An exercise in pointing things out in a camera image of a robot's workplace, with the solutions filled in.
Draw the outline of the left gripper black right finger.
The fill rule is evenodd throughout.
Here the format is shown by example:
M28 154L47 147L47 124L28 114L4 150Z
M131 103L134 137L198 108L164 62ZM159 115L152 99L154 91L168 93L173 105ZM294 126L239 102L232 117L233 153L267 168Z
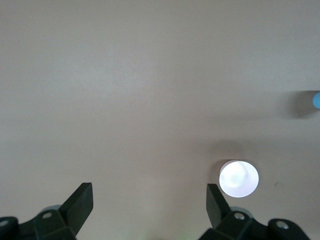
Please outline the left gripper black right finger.
M308 240L299 225L273 218L263 225L242 210L232 210L217 184L207 184L206 211L211 223L201 240Z

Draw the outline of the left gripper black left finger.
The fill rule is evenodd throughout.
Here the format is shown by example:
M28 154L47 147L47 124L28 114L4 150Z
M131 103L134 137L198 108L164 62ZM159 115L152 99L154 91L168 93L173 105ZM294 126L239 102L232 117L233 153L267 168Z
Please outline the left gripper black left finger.
M75 240L93 210L93 185L82 183L62 204L49 206L19 223L14 216L0 218L2 240Z

